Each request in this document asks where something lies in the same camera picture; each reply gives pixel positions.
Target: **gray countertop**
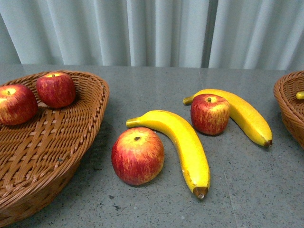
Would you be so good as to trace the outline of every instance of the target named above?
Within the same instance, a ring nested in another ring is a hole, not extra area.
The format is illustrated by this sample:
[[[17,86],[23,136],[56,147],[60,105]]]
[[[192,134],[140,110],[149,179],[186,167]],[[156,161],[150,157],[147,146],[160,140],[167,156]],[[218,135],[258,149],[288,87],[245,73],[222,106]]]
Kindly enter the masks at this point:
[[[100,132],[72,180],[35,215],[10,225],[31,227],[304,227],[304,151],[286,130],[273,86],[286,71],[198,68],[0,65],[0,84],[41,71],[68,69],[99,75],[110,86]],[[165,163],[151,182],[131,187],[116,176],[112,145],[125,121],[152,109],[190,122],[182,100],[218,88],[250,102],[268,121],[273,146],[250,141],[232,120],[217,137],[198,134],[211,171],[203,200],[189,191],[173,143],[163,141]]]

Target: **banana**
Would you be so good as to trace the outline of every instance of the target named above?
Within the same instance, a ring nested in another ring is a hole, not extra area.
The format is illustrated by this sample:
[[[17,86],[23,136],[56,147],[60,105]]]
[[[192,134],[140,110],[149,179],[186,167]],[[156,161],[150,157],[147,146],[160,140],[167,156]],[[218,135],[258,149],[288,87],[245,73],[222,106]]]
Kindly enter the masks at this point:
[[[164,110],[151,110],[126,121],[127,127],[145,126],[167,135],[175,145],[184,179],[199,199],[210,188],[208,161],[196,131],[181,116]]]
[[[244,133],[258,145],[272,145],[272,132],[263,116],[241,97],[219,89],[203,89],[196,94],[183,99],[184,105],[190,105],[195,96],[200,94],[215,94],[227,99],[230,103],[230,117],[239,125]]]
[[[304,91],[300,91],[296,93],[296,98],[299,100],[303,100],[304,99]]]

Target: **speckled stone surface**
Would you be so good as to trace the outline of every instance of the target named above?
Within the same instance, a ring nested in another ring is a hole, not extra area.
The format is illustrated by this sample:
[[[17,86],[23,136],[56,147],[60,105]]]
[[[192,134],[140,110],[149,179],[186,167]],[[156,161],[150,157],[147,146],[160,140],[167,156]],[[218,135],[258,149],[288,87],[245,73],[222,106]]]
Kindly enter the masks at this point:
[[[304,151],[281,121],[273,86],[286,71],[197,68],[0,65],[0,84],[41,71],[88,71],[105,79],[110,99],[99,134],[72,180],[54,201],[9,228],[299,228],[304,227]],[[232,120],[217,137],[198,134],[211,170],[207,197],[189,191],[169,138],[161,173],[131,187],[111,164],[112,145],[128,118],[151,109],[175,112],[190,122],[184,97],[203,88],[233,92],[268,121],[274,145],[251,142]]]

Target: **brown wicker basket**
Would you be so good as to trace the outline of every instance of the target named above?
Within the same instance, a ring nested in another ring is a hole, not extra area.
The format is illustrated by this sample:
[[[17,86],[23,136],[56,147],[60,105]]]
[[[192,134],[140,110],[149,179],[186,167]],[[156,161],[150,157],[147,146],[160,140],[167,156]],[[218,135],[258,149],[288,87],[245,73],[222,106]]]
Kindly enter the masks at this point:
[[[298,100],[295,96],[299,91],[304,91],[304,71],[284,75],[274,86],[283,123],[304,149],[304,100]]]
[[[88,72],[71,75],[76,99],[68,107],[48,108],[37,95],[41,72],[7,82],[35,94],[38,113],[17,126],[0,124],[0,227],[29,217],[66,186],[96,137],[109,99],[109,86]]]

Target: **red apple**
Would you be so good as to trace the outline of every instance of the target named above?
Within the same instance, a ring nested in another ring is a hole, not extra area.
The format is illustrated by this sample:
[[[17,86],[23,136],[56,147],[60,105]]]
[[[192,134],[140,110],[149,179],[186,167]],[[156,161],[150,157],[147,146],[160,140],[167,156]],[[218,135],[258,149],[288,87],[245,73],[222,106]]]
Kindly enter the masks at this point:
[[[141,185],[154,179],[162,170],[164,148],[151,129],[130,128],[113,145],[111,159],[114,171],[122,181]]]
[[[33,92],[25,85],[5,85],[0,87],[0,123],[22,124],[38,111]]]
[[[230,105],[225,98],[214,94],[200,94],[191,104],[191,121],[193,127],[208,135],[222,133],[230,117]]]
[[[61,72],[51,72],[38,78],[36,88],[41,101],[51,108],[68,106],[76,97],[72,77]]]

